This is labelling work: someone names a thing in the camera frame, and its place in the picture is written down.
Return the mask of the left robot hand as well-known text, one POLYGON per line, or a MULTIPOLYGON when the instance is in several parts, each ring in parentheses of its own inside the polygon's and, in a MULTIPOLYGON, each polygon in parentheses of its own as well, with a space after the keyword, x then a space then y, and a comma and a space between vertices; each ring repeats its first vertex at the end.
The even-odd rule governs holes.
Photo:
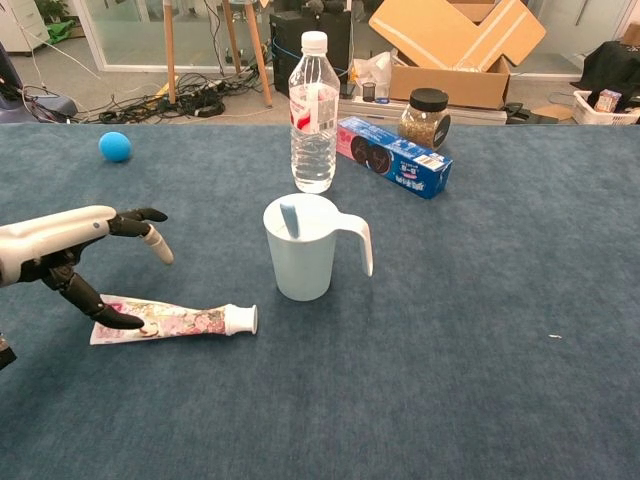
POLYGON ((135 330, 140 318, 104 303, 74 267, 83 250, 109 236, 140 238, 166 264, 174 254, 154 224, 167 215, 154 208, 118 212, 91 205, 1 227, 1 285, 42 281, 91 320, 112 329, 135 330))

